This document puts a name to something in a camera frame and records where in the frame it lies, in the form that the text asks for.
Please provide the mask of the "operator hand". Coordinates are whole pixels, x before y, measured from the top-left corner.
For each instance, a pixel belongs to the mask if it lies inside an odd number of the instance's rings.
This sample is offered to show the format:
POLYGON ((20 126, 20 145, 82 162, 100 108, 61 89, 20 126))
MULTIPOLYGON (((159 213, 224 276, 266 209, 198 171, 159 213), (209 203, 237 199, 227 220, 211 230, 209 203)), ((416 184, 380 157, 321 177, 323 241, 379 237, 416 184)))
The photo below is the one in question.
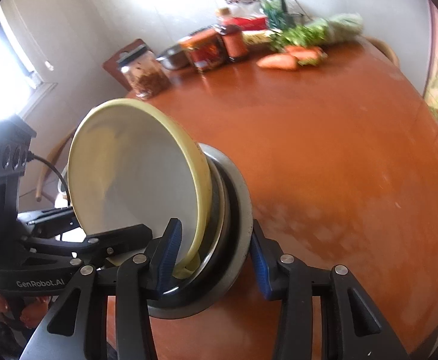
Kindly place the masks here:
POLYGON ((0 322, 5 322, 5 317, 16 311, 19 313, 17 319, 26 328, 37 328, 49 311, 50 302, 50 296, 34 297, 30 303, 22 305, 18 299, 7 300, 0 295, 0 322))

